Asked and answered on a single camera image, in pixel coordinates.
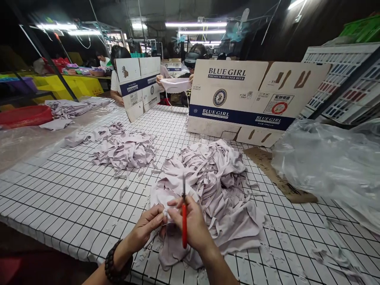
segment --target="circular emblem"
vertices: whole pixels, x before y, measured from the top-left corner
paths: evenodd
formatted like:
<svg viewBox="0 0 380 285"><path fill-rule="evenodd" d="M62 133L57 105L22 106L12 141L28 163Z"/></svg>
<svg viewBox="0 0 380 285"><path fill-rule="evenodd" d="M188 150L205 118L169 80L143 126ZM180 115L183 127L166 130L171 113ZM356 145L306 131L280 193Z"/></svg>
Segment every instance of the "circular emblem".
<svg viewBox="0 0 380 285"><path fill-rule="evenodd" d="M219 89L214 94L213 103L216 107L222 106L227 100L227 92L224 89Z"/></svg>
<svg viewBox="0 0 380 285"><path fill-rule="evenodd" d="M273 106L272 113L275 115L280 115L285 112L288 108L288 104L286 102L280 102Z"/></svg>

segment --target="hand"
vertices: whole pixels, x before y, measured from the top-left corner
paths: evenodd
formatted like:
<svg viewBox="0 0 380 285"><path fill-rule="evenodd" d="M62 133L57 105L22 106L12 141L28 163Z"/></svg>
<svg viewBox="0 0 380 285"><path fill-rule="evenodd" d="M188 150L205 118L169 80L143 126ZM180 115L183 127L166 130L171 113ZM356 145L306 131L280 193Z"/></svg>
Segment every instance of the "hand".
<svg viewBox="0 0 380 285"><path fill-rule="evenodd" d="M121 242L121 244L125 242L126 251L133 254L144 247L149 240L150 233L164 223L163 211L164 207L160 204L142 213L133 230Z"/></svg>
<svg viewBox="0 0 380 285"><path fill-rule="evenodd" d="M168 206L177 205L177 209L182 207L182 198L169 201ZM187 204L187 240L192 248L201 253L206 250L210 245L214 245L213 238L206 226L203 219L200 206L194 201L191 196L186 196ZM177 226L182 230L182 209L170 208L168 213L174 220Z"/></svg>
<svg viewBox="0 0 380 285"><path fill-rule="evenodd" d="M159 75L156 76L156 82L157 82L157 84L160 85L160 86L162 86L161 79L163 79L163 76L162 76L162 75L159 74Z"/></svg>
<svg viewBox="0 0 380 285"><path fill-rule="evenodd" d="M191 74L189 77L189 81L190 81L191 85L193 84L193 79L194 79L194 74Z"/></svg>
<svg viewBox="0 0 380 285"><path fill-rule="evenodd" d="M115 101L116 101L116 103L118 103L119 105L122 105L124 107L123 97L117 96L117 98L115 98Z"/></svg>

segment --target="table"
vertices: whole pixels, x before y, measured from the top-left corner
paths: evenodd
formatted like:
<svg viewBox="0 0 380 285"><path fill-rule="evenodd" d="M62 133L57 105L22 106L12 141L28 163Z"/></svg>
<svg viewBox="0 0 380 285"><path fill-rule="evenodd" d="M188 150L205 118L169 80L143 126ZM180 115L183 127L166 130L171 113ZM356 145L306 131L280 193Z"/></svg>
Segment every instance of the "table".
<svg viewBox="0 0 380 285"><path fill-rule="evenodd" d="M90 78L96 78L96 79L107 79L111 80L111 76L94 76L94 75L83 75L83 74L64 74L65 76L82 76L82 77L90 77Z"/></svg>
<svg viewBox="0 0 380 285"><path fill-rule="evenodd" d="M166 158L201 137L186 132L187 113L187 108L157 105L129 123L125 110L121 109L87 126L83 132L90 132L99 125L122 122L127 131L155 134L160 168ZM209 136L202 138L217 140ZM227 142L240 152L251 147ZM93 142L59 148L40 167L35 157L1 174L0 221L74 258L103 262L113 244L131 231L148 207L150 186L163 174L152 174L153 168L145 167L141 177L136 175L137 169L131 169L131 181L114 179L115 171L111 167L91 163L89 154L97 145ZM270 223L264 229L263 243L268 246L225 256L241 284L359 284L354 277L347 278L319 264L310 255L311 247L337 249L323 225L325 217L345 223L333 223L334 231L361 262L363 272L380 281L379 236L361 227L331 199L291 204L244 154L243 162L249 182L258 183L260 190L267 193L253 199L268 215ZM119 201L120 189L126 185L129 185L128 191ZM182 263L163 271L157 258L159 246L160 242L154 240L150 249L134 255L132 276L128 280L136 284L149 284L147 280L155 284L208 284L203 270L197 272ZM297 267L305 272L305 282L300 280Z"/></svg>

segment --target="ceiling light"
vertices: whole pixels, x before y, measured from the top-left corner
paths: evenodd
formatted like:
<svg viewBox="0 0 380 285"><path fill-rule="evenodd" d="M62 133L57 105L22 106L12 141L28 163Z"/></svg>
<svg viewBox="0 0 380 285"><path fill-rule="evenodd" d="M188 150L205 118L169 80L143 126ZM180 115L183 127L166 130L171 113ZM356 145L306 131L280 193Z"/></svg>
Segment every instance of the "ceiling light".
<svg viewBox="0 0 380 285"><path fill-rule="evenodd" d="M76 30L78 27L73 24L39 24L37 28L41 30Z"/></svg>
<svg viewBox="0 0 380 285"><path fill-rule="evenodd" d="M132 24L132 28L135 30L142 30L141 26L144 27L144 29L148 28L145 24L142 24L142 25L141 25L141 23Z"/></svg>
<svg viewBox="0 0 380 285"><path fill-rule="evenodd" d="M289 5L288 10L294 8L295 6L297 6L298 4L301 4L304 1L305 0L295 0L292 4Z"/></svg>
<svg viewBox="0 0 380 285"><path fill-rule="evenodd" d="M224 34L226 30L208 30L208 31L178 31L179 34Z"/></svg>
<svg viewBox="0 0 380 285"><path fill-rule="evenodd" d="M78 31L68 31L67 32L70 36L90 36L90 35L98 35L100 36L101 33L99 31L94 30L78 30Z"/></svg>
<svg viewBox="0 0 380 285"><path fill-rule="evenodd" d="M213 45L216 45L216 44L221 44L222 42L190 42L192 44L203 44L205 46L213 46Z"/></svg>
<svg viewBox="0 0 380 285"><path fill-rule="evenodd" d="M220 23L165 23L166 27L182 28L182 27L225 27L226 22Z"/></svg>

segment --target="red-handled scissors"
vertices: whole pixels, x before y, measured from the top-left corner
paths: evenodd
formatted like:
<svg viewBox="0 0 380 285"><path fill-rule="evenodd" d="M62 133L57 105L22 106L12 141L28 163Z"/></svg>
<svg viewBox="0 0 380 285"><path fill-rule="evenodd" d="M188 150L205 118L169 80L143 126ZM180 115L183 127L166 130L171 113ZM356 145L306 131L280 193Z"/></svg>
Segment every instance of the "red-handled scissors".
<svg viewBox="0 0 380 285"><path fill-rule="evenodd" d="M186 206L186 192L185 192L185 175L183 175L183 193L182 193L182 246L187 248L187 206Z"/></svg>

